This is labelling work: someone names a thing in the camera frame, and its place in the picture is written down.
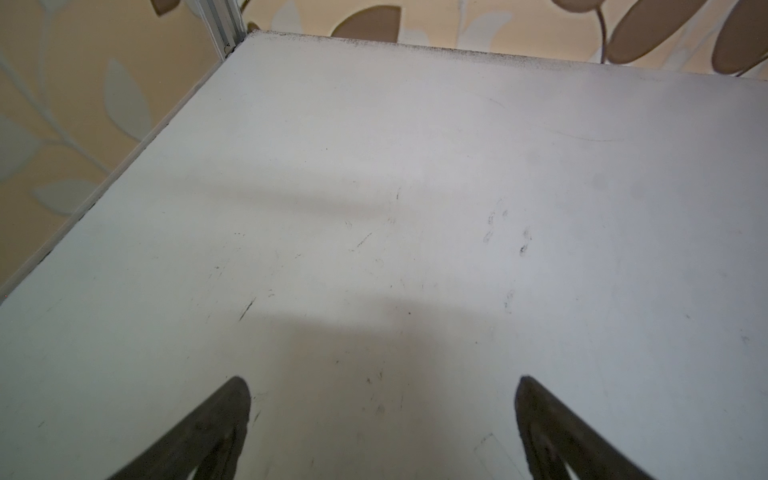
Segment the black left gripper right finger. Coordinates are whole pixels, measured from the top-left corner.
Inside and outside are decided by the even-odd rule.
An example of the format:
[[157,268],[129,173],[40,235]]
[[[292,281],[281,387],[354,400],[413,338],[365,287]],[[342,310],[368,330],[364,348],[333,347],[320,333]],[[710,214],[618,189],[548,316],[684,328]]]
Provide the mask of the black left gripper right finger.
[[535,378],[520,378],[514,405],[519,435],[533,478],[650,477]]

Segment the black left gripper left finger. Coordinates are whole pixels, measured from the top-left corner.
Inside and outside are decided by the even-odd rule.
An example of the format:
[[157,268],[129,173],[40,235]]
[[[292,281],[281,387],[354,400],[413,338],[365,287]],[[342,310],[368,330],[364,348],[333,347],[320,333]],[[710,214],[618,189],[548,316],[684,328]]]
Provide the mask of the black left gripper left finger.
[[232,479],[251,408],[246,381],[228,379],[113,479]]

